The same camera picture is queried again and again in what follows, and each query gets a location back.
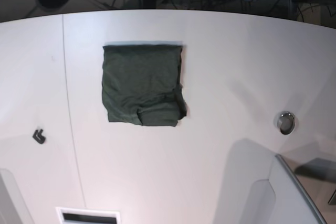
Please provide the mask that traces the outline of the grey tape roll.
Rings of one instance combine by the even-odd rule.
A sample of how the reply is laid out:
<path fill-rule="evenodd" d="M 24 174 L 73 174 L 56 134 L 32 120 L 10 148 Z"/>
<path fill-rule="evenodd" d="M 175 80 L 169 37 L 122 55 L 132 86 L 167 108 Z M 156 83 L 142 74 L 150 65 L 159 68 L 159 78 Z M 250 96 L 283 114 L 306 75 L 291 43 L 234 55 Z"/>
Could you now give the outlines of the grey tape roll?
<path fill-rule="evenodd" d="M 281 111 L 274 118 L 274 126 L 282 135 L 289 135 L 296 127 L 296 116 L 290 111 Z"/>

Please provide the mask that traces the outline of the small black clip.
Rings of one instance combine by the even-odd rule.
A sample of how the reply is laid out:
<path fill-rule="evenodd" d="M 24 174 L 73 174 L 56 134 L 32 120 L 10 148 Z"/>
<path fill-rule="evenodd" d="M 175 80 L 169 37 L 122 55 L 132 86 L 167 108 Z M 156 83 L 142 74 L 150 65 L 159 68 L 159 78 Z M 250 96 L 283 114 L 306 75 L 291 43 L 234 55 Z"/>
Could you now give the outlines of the small black clip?
<path fill-rule="evenodd" d="M 43 129 L 36 129 L 32 135 L 32 138 L 39 144 L 44 144 L 46 137 L 43 136 Z"/>

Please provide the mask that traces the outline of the dark green t-shirt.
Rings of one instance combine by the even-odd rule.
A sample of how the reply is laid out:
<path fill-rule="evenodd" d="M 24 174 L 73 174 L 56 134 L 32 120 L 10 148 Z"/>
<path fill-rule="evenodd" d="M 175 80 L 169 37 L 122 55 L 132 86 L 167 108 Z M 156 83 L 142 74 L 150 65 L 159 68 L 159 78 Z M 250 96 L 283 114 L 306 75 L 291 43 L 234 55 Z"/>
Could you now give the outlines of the dark green t-shirt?
<path fill-rule="evenodd" d="M 108 121 L 177 126 L 187 115 L 182 95 L 181 45 L 103 48 L 102 103 Z"/>

